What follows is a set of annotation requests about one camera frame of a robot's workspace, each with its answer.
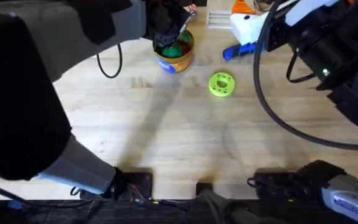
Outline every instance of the white label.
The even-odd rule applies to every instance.
[[[358,214],[358,205],[356,205],[355,203],[350,202],[344,198],[338,197],[336,195],[334,195],[334,202],[338,206],[341,206],[343,208],[346,208],[346,209]]]

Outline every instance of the sticker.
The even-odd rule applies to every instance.
[[[170,74],[176,73],[176,69],[172,65],[166,63],[164,60],[158,58],[158,63],[159,63],[159,66],[161,66],[161,68],[163,70],[165,70],[165,72],[170,73]]]
[[[335,204],[358,214],[358,205],[356,205],[355,203],[350,202],[350,201],[343,199],[341,197],[338,197],[336,195],[334,195],[334,202],[335,202]]]

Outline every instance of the blue object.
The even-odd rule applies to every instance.
[[[159,66],[161,66],[161,68],[165,72],[167,72],[169,74],[175,74],[176,73],[176,69],[172,65],[166,63],[164,60],[158,58],[158,63],[159,63]]]
[[[224,60],[228,61],[232,58],[245,56],[253,54],[256,51],[256,43],[247,43],[245,45],[237,44],[231,46],[223,51]]]
[[[17,202],[16,200],[10,200],[7,203],[7,207],[12,208],[12,209],[21,209],[22,208],[22,203]]]

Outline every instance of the cable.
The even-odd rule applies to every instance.
[[[106,76],[107,78],[116,78],[121,73],[123,57],[122,57],[122,48],[121,48],[120,44],[118,44],[118,52],[119,52],[119,67],[118,67],[118,71],[116,71],[115,75],[113,75],[113,76],[110,76],[109,74],[107,74],[104,71],[103,66],[101,65],[101,62],[100,62],[100,56],[99,56],[99,54],[96,54],[98,68],[100,68],[100,71],[102,72],[102,74],[104,76]]]
[[[210,211],[212,212],[212,215],[215,218],[216,224],[224,224],[224,219],[221,216],[221,214],[219,213],[219,210],[216,208],[216,205],[213,203],[213,201],[206,195],[201,194],[201,197],[203,197],[205,199],[205,201],[208,203],[209,207],[210,207]]]
[[[346,144],[341,142],[335,142],[335,141],[329,141],[321,138],[317,138],[314,136],[311,136],[309,134],[306,134],[304,132],[301,132],[294,127],[287,124],[285,121],[283,121],[269,106],[264,94],[263,90],[261,88],[260,84],[260,74],[259,74],[259,65],[260,65],[260,56],[262,51],[262,45],[266,39],[266,33],[268,32],[268,28],[274,18],[274,15],[278,9],[278,6],[283,2],[283,0],[276,0],[274,1],[267,18],[265,20],[265,23],[263,24],[263,27],[260,32],[260,36],[257,42],[257,47],[255,51],[255,60],[253,62],[253,83],[255,86],[256,94],[258,96],[259,102],[261,103],[261,106],[266,111],[266,113],[275,121],[278,125],[280,125],[285,130],[289,131],[290,133],[296,135],[297,137],[303,138],[307,141],[314,142],[316,144],[320,144],[323,146],[328,147],[336,147],[339,149],[349,149],[358,151],[358,144]]]
[[[13,200],[16,200],[17,202],[20,202],[24,205],[27,205],[27,206],[30,206],[30,207],[37,207],[37,208],[58,208],[58,209],[69,209],[69,208],[78,208],[78,207],[82,207],[84,205],[87,205],[89,203],[92,203],[93,201],[87,201],[87,202],[83,202],[83,203],[79,203],[79,204],[76,204],[76,205],[67,205],[67,206],[59,206],[59,205],[41,205],[41,204],[38,204],[38,203],[32,203],[32,202],[29,202],[17,195],[14,195],[6,190],[3,190],[0,188],[0,195],[2,196],[5,196],[5,197],[8,197],[10,199],[13,199]]]
[[[76,196],[80,193],[81,189],[77,189],[76,187],[72,187],[71,191],[69,192],[69,194],[71,196]]]
[[[314,74],[310,74],[310,75],[306,75],[300,78],[295,78],[294,80],[291,79],[291,74],[292,74],[292,70],[293,70],[293,66],[295,65],[296,59],[298,58],[298,54],[294,53],[290,64],[288,65],[288,69],[286,70],[286,79],[290,82],[290,83],[301,83],[301,82],[305,82],[308,81],[314,77],[316,77]]]

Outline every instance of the orange object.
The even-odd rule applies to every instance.
[[[231,13],[242,13],[242,14],[251,14],[256,15],[255,12],[252,11],[252,9],[245,4],[244,0],[235,0],[233,9],[231,10]]]

